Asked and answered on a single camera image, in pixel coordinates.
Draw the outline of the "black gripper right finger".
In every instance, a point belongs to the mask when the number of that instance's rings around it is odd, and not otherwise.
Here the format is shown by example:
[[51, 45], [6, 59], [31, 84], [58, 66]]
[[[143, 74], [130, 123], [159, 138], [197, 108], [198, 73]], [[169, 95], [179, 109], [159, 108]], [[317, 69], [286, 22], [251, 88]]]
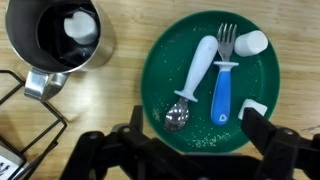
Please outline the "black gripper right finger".
[[320, 180], [320, 134], [303, 138], [292, 129], [273, 125], [254, 108], [244, 110], [241, 129], [263, 155], [256, 180], [292, 180], [295, 169]]

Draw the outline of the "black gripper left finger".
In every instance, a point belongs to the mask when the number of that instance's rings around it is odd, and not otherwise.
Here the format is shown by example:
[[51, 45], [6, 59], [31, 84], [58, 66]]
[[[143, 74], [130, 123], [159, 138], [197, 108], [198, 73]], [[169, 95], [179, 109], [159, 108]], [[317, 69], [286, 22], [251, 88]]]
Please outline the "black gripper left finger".
[[130, 121], [115, 125], [108, 135], [82, 134], [60, 180], [103, 180], [113, 167], [120, 167], [130, 180], [151, 180], [151, 163], [144, 152], [150, 141], [143, 134], [143, 108], [135, 105]]

